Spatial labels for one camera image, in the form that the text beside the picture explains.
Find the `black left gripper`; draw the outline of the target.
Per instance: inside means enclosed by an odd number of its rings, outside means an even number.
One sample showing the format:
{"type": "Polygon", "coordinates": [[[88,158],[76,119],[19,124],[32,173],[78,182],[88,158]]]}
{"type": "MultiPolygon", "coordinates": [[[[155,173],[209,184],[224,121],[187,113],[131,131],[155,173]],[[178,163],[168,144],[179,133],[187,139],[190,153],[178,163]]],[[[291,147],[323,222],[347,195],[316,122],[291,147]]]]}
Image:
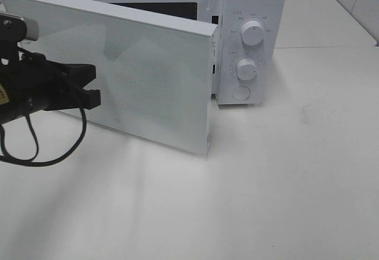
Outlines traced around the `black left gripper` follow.
{"type": "Polygon", "coordinates": [[[101,105],[99,89],[85,89],[96,78],[89,64],[62,64],[30,53],[17,43],[1,43],[1,123],[44,110],[93,109],[101,105]]]}

